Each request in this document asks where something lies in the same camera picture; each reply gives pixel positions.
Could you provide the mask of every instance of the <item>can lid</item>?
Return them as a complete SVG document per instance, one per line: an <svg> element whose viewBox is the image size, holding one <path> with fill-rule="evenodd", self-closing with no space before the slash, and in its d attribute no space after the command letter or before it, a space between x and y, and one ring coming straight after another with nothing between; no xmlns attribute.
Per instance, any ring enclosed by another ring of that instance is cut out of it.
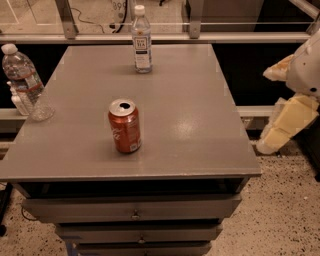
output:
<svg viewBox="0 0 320 256"><path fill-rule="evenodd" d="M132 100L117 99L110 104L109 111L115 116L127 116L130 115L135 108L136 105Z"/></svg>
<svg viewBox="0 0 320 256"><path fill-rule="evenodd" d="M143 16L145 14L145 8L144 5L136 5L134 7L134 14L136 16Z"/></svg>
<svg viewBox="0 0 320 256"><path fill-rule="evenodd" d="M14 54L18 51L18 48L14 44L5 44L1 46L1 50L4 54Z"/></svg>

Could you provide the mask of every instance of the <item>bottle label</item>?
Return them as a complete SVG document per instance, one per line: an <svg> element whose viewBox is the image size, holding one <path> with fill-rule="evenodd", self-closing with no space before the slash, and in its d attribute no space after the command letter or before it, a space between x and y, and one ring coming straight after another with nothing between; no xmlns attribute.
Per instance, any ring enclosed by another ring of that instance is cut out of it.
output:
<svg viewBox="0 0 320 256"><path fill-rule="evenodd" d="M137 68L150 68L150 37L136 36L133 41Z"/></svg>
<svg viewBox="0 0 320 256"><path fill-rule="evenodd" d="M13 80L12 85L15 87L17 92L28 92L38 89L42 85L42 82L38 73L35 72L24 79Z"/></svg>

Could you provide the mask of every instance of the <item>table top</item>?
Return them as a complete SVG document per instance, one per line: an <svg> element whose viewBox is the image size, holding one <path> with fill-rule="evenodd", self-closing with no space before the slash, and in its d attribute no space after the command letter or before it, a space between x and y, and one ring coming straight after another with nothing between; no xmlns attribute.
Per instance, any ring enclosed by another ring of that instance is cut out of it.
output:
<svg viewBox="0 0 320 256"><path fill-rule="evenodd" d="M46 86L55 115L28 118L0 161L2 181L259 176L261 170L211 45L153 45L153 71L132 46L70 46ZM139 109L142 146L115 149L109 104Z"/></svg>

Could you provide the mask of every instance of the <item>drawer handle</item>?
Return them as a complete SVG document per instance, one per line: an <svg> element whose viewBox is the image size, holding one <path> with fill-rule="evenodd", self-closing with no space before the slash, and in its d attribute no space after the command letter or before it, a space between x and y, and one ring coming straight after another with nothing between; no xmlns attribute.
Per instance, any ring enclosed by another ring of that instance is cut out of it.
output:
<svg viewBox="0 0 320 256"><path fill-rule="evenodd" d="M140 237L138 243L139 244L145 244L146 243L146 240L143 239L143 236Z"/></svg>
<svg viewBox="0 0 320 256"><path fill-rule="evenodd" d="M137 210L134 210L134 213L133 213L133 215L131 216L131 219L132 219L132 220L140 220L140 216L139 216Z"/></svg>

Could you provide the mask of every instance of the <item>drawer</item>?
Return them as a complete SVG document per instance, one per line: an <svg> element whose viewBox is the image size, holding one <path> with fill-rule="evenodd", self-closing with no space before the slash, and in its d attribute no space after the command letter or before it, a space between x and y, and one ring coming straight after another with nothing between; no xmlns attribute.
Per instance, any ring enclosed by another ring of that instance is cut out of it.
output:
<svg viewBox="0 0 320 256"><path fill-rule="evenodd" d="M201 256L206 254L210 248L209 242L77 246L81 256Z"/></svg>
<svg viewBox="0 0 320 256"><path fill-rule="evenodd" d="M26 199L23 207L41 222L79 223L230 217L239 194L167 195L76 199Z"/></svg>
<svg viewBox="0 0 320 256"><path fill-rule="evenodd" d="M216 239L221 231L222 225L211 220L77 224L56 228L61 239L76 244L210 241Z"/></svg>

